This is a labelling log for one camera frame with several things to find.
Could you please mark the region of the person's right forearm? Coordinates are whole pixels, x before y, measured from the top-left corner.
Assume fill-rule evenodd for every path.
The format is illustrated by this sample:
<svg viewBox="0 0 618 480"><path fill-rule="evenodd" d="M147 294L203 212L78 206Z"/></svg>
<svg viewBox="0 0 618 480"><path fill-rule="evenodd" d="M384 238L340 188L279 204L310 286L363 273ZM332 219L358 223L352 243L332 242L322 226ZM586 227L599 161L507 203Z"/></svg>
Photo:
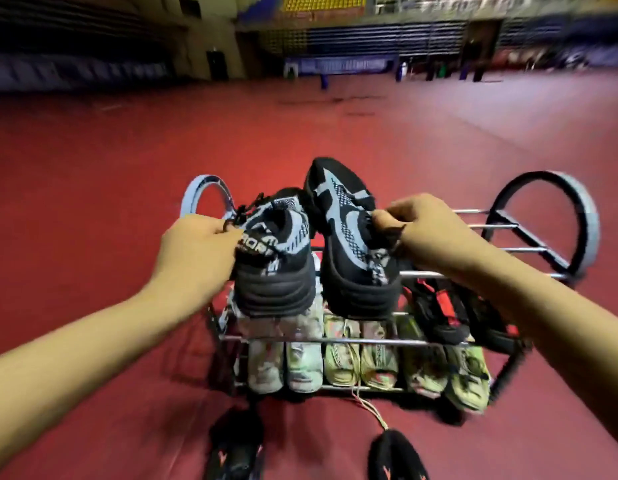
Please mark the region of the person's right forearm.
<svg viewBox="0 0 618 480"><path fill-rule="evenodd" d="M454 279L514 322L618 443L618 317L489 244Z"/></svg>

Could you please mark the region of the person's left forearm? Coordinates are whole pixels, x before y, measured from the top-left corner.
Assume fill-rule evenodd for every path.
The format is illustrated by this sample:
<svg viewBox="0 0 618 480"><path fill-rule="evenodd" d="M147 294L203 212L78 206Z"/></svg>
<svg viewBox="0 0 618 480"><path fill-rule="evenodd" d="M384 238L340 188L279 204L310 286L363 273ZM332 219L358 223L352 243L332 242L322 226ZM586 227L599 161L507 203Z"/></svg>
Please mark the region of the person's left forearm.
<svg viewBox="0 0 618 480"><path fill-rule="evenodd" d="M210 298L147 287L0 355L0 469Z"/></svg>

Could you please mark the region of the black shoe with orange mark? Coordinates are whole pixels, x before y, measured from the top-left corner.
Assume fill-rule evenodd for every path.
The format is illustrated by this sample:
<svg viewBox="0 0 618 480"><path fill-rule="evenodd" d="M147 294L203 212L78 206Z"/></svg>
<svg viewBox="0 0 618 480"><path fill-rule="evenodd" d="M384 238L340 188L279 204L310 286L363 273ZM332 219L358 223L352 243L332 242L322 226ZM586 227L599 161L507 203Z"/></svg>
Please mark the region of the black shoe with orange mark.
<svg viewBox="0 0 618 480"><path fill-rule="evenodd" d="M201 480L263 480L264 425L254 408L231 408L209 430Z"/></svg>
<svg viewBox="0 0 618 480"><path fill-rule="evenodd" d="M424 464L409 440L396 429L387 429L370 445L368 480L430 480Z"/></svg>

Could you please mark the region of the dark folded bleachers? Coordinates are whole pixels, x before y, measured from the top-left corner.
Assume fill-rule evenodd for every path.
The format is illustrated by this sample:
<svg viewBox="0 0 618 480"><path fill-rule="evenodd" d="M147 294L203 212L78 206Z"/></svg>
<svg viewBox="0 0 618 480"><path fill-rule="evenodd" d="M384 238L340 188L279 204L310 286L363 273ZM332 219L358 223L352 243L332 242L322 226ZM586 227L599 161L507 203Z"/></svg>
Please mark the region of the dark folded bleachers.
<svg viewBox="0 0 618 480"><path fill-rule="evenodd" d="M170 49L131 0L0 0L0 94L170 85Z"/></svg>

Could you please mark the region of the black red sandal shoe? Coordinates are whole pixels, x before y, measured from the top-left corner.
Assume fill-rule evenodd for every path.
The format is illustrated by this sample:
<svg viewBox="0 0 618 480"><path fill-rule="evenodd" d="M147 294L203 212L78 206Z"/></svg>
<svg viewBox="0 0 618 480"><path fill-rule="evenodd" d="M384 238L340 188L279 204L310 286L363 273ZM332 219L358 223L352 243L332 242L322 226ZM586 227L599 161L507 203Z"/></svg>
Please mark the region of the black red sandal shoe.
<svg viewBox="0 0 618 480"><path fill-rule="evenodd" d="M493 352L513 355L523 343L518 327L505 321L489 300L475 292L461 287L459 294L475 342Z"/></svg>
<svg viewBox="0 0 618 480"><path fill-rule="evenodd" d="M415 321L425 339L434 344L458 346L470 338L470 319L457 287L448 279L409 280Z"/></svg>

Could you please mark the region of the yellow stadium seats block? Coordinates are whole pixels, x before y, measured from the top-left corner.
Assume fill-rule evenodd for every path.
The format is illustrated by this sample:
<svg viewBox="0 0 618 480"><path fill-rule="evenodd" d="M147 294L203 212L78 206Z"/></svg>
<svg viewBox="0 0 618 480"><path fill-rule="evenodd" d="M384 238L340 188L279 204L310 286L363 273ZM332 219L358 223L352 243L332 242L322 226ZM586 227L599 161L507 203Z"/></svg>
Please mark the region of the yellow stadium seats block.
<svg viewBox="0 0 618 480"><path fill-rule="evenodd" d="M282 0L282 13L304 13L344 9L364 9L367 0Z"/></svg>

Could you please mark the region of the beige sneaker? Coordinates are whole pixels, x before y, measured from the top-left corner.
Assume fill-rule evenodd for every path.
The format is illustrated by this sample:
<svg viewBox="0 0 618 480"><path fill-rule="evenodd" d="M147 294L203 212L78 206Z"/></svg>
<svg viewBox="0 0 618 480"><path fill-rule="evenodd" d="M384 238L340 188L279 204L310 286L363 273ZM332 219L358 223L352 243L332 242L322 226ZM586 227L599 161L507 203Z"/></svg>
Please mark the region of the beige sneaker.
<svg viewBox="0 0 618 480"><path fill-rule="evenodd" d="M359 339L360 325L326 309L324 337L327 339ZM329 385L354 387L360 381L360 345L358 343L328 342L324 348L324 374Z"/></svg>
<svg viewBox="0 0 618 480"><path fill-rule="evenodd" d="M360 346L361 380L367 387L377 390L393 389L398 379L399 361L394 347L380 343L390 338L385 323L362 322L361 333L363 339L378 341Z"/></svg>

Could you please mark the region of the green sneaker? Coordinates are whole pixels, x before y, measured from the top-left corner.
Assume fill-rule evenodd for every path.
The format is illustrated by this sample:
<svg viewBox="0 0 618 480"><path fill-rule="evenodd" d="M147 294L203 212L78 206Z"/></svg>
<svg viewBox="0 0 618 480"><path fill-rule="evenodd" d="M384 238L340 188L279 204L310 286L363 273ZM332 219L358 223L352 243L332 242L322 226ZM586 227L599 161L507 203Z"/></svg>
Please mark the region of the green sneaker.
<svg viewBox="0 0 618 480"><path fill-rule="evenodd" d="M482 347L443 346L443 349L449 368L447 399L457 410L484 414L489 404L491 376Z"/></svg>
<svg viewBox="0 0 618 480"><path fill-rule="evenodd" d="M397 317L396 326L402 340L429 342L412 315ZM401 346L399 349L402 373L409 391L429 399L440 397L449 380L444 347L427 344Z"/></svg>

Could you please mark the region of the black grey knit sneaker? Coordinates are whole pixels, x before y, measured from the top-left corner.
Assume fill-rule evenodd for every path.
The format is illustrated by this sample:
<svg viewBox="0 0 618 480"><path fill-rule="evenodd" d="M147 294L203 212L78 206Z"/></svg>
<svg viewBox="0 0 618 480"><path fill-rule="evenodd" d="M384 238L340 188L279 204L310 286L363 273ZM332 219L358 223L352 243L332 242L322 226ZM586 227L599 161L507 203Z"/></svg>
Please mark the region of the black grey knit sneaker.
<svg viewBox="0 0 618 480"><path fill-rule="evenodd" d="M281 319L308 312L316 296L307 193L285 187L259 194L231 213L241 231L232 271L234 302L249 319Z"/></svg>
<svg viewBox="0 0 618 480"><path fill-rule="evenodd" d="M332 157L317 157L304 190L324 238L320 279L329 310L360 321L390 317L402 290L394 242L372 221L376 199L363 180Z"/></svg>

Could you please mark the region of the folded blue bleachers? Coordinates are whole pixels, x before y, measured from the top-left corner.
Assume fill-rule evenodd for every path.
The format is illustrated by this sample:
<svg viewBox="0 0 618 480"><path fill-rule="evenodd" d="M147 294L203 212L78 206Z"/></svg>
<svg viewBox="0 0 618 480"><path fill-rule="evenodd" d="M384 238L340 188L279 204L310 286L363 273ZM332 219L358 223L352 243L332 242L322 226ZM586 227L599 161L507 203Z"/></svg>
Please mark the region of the folded blue bleachers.
<svg viewBox="0 0 618 480"><path fill-rule="evenodd" d="M467 28L468 21L442 21L276 29L259 32L258 41L283 57L426 57L458 54Z"/></svg>

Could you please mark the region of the blue banner barrier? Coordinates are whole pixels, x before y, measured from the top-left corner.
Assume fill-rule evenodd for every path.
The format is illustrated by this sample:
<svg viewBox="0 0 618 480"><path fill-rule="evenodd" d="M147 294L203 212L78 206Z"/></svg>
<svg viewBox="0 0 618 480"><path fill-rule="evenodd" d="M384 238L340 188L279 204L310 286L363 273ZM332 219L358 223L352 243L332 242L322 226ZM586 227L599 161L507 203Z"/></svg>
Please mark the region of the blue banner barrier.
<svg viewBox="0 0 618 480"><path fill-rule="evenodd" d="M287 57L282 76L308 77L324 75L381 74L395 71L399 58L395 55L365 55L336 57Z"/></svg>

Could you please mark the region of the person's right hand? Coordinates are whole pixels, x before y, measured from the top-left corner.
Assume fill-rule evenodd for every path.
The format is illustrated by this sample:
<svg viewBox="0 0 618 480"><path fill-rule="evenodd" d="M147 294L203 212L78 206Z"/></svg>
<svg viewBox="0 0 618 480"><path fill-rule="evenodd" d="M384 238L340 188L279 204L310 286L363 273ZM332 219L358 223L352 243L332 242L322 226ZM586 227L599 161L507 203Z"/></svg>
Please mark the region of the person's right hand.
<svg viewBox="0 0 618 480"><path fill-rule="evenodd" d="M502 253L476 234L449 206L427 193L416 194L415 220L397 249L425 271L467 286L501 264Z"/></svg>

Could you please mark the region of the dark door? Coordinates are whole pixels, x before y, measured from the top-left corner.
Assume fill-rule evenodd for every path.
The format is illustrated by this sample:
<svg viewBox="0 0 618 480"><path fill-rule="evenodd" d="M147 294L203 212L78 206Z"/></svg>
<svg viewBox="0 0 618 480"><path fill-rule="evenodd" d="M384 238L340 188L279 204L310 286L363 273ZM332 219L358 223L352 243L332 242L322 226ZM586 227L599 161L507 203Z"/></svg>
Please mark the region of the dark door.
<svg viewBox="0 0 618 480"><path fill-rule="evenodd" d="M229 80L227 62L224 52L220 50L206 51L209 76L212 81L225 82Z"/></svg>

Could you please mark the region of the person's left hand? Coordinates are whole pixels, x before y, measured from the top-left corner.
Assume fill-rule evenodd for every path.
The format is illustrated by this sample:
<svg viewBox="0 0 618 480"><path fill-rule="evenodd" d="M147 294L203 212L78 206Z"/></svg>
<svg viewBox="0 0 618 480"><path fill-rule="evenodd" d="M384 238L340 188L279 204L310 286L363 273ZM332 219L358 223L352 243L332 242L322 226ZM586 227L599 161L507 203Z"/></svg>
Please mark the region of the person's left hand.
<svg viewBox="0 0 618 480"><path fill-rule="evenodd" d="M229 280L233 267L218 256L224 220L199 214L177 219L163 234L146 290L186 315L201 310Z"/></svg>

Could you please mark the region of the white sneaker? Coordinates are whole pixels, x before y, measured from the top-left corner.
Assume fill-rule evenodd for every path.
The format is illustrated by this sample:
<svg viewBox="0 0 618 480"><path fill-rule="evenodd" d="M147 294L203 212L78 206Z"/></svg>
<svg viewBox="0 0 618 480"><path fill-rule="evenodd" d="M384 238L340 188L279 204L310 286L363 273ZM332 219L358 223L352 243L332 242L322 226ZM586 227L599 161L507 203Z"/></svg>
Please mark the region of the white sneaker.
<svg viewBox="0 0 618 480"><path fill-rule="evenodd" d="M286 382L289 389L297 394L314 394L322 386L324 363L322 344L318 339L324 334L324 302L318 292L312 306L305 314L289 319L288 336L293 339L310 339L309 342L287 342Z"/></svg>
<svg viewBox="0 0 618 480"><path fill-rule="evenodd" d="M259 340L282 337L280 319L256 319L249 322L247 383L258 395L273 394L283 387L284 342Z"/></svg>

